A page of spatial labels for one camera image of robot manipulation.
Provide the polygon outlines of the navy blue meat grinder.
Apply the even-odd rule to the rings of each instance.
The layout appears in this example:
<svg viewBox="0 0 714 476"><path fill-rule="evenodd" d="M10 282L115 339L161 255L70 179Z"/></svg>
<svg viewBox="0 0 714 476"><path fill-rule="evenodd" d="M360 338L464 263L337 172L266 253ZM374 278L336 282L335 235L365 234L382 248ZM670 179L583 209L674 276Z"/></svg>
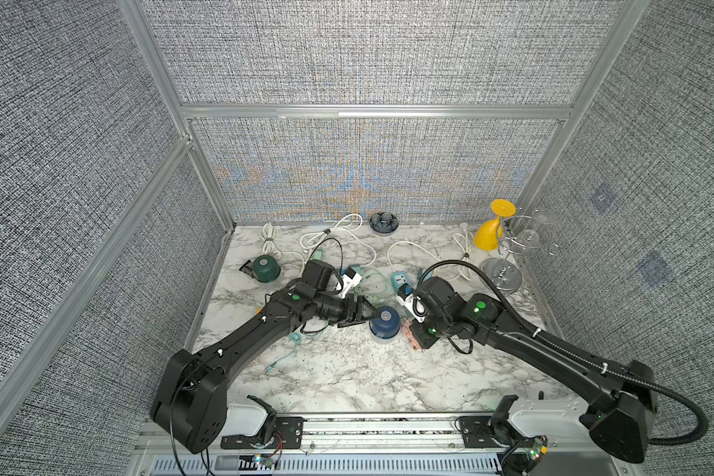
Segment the navy blue meat grinder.
<svg viewBox="0 0 714 476"><path fill-rule="evenodd" d="M393 340L401 329L401 318L398 311L388 305L378 307L369 321L369 329L377 342L388 343Z"/></svg>

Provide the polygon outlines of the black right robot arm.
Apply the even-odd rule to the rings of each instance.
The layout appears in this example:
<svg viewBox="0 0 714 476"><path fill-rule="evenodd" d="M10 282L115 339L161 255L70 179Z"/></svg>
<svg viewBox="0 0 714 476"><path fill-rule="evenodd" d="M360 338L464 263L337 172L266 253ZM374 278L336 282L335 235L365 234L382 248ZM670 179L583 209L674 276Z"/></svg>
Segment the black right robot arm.
<svg viewBox="0 0 714 476"><path fill-rule="evenodd" d="M649 446L677 446L696 442L709 428L702 408L682 394L656 384L655 373L633 360L623 365L591 354L524 319L494 283L479 268L473 271L490 288L491 294L464 299L430 266L418 287L399 287L399 301L413 315L422 347L438 339L456 338L469 344L491 346L515 356L567 386L585 400L587 408L576 424L600 449L630 463L642 463ZM665 396L686 407L696 419L693 430L682 436L655 438L658 397Z"/></svg>

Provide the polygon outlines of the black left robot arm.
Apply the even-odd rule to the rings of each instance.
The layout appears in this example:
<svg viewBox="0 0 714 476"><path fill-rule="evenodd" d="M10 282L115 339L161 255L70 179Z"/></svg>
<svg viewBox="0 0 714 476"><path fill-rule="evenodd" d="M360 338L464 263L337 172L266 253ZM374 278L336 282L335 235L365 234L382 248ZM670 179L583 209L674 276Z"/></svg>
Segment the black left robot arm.
<svg viewBox="0 0 714 476"><path fill-rule="evenodd" d="M202 350L180 350L171 357L151 420L192 454L226 436L271 443L276 411L254 396L229 404L230 385L264 350L315 317L338 327L370 321L373 305L352 289L361 279L354 267L338 273L321 260L307 261L301 277L268 295L253 319Z"/></svg>

